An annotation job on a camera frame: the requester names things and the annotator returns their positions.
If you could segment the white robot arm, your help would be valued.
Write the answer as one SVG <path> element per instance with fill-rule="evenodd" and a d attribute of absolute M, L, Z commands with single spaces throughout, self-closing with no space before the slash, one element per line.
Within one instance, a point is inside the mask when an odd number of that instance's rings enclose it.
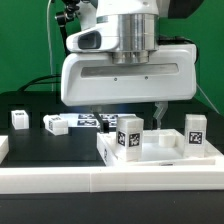
<path fill-rule="evenodd" d="M 153 102 L 160 121 L 173 100 L 196 93 L 197 46 L 161 38 L 158 20 L 185 19 L 204 0 L 89 0 L 80 4 L 82 30 L 66 39 L 70 54 L 61 76 L 61 100 L 89 105 Z"/>

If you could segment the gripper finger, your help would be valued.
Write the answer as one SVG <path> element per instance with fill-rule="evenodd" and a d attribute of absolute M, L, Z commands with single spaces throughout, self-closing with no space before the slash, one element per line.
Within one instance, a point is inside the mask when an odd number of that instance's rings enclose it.
<path fill-rule="evenodd" d="M 109 132 L 109 121 L 108 120 L 103 120 L 102 117 L 100 116 L 100 113 L 102 112 L 102 107 L 99 105 L 93 105 L 90 107 L 91 112 L 95 116 L 96 120 L 99 122 L 100 125 L 100 132 L 101 133 L 108 133 Z"/>
<path fill-rule="evenodd" d="M 168 102 L 167 101 L 156 102 L 155 107 L 156 110 L 153 115 L 153 125 L 155 129 L 160 129 L 162 118 L 168 109 Z"/>

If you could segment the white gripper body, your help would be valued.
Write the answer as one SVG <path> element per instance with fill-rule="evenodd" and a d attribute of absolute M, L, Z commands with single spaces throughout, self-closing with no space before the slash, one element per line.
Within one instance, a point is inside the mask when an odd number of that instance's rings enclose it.
<path fill-rule="evenodd" d="M 152 49 L 146 33 L 97 25 L 69 36 L 61 76 L 68 106 L 186 100 L 196 93 L 196 46 Z"/>

